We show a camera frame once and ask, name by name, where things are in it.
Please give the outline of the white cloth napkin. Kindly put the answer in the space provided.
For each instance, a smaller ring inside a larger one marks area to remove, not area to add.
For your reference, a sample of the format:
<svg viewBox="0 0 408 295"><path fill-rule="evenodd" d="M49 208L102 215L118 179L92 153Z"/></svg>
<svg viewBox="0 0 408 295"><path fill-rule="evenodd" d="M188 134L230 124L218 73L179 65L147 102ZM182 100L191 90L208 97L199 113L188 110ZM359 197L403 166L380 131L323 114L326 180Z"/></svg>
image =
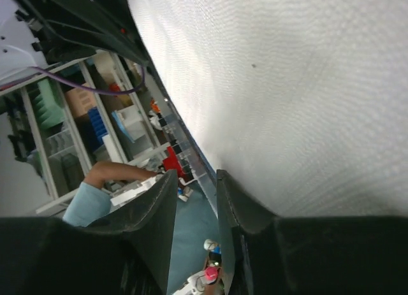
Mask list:
<svg viewBox="0 0 408 295"><path fill-rule="evenodd" d="M127 0L213 169L285 216L407 214L407 0Z"/></svg>

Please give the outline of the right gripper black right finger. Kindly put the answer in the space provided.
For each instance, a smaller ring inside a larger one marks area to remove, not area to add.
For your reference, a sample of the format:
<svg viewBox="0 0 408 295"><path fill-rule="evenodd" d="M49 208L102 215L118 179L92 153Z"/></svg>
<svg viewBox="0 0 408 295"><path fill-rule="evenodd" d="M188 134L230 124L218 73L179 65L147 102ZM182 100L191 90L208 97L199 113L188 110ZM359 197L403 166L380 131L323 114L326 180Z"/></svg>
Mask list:
<svg viewBox="0 0 408 295"><path fill-rule="evenodd" d="M407 219L281 217L217 172L226 294L406 294Z"/></svg>

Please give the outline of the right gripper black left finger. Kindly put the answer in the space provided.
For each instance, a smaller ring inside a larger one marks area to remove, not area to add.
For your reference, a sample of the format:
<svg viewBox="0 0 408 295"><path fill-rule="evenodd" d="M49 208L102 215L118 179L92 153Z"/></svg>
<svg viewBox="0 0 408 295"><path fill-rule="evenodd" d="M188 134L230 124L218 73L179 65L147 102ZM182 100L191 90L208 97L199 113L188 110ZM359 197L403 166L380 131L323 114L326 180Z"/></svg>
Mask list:
<svg viewBox="0 0 408 295"><path fill-rule="evenodd" d="M165 294L177 174L88 227L56 217L1 219L2 294Z"/></svg>

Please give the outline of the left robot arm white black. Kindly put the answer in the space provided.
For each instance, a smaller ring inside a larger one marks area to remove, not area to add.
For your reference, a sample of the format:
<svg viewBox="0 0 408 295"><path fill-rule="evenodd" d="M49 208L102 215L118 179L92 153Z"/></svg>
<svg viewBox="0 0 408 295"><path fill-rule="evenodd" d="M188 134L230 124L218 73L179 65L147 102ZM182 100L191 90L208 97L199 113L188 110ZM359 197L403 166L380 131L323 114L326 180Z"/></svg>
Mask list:
<svg viewBox="0 0 408 295"><path fill-rule="evenodd" d="M98 50L148 64L127 0L1 0L1 84Z"/></svg>

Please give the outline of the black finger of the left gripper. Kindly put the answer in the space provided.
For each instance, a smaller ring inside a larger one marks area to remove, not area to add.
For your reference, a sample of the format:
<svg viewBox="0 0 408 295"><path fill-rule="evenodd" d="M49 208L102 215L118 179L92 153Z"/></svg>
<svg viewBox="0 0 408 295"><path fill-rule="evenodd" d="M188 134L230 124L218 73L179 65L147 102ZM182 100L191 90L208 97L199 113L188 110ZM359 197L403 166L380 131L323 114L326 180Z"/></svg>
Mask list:
<svg viewBox="0 0 408 295"><path fill-rule="evenodd" d="M48 64L89 57L97 50L149 65L127 0L12 0L14 16Z"/></svg>

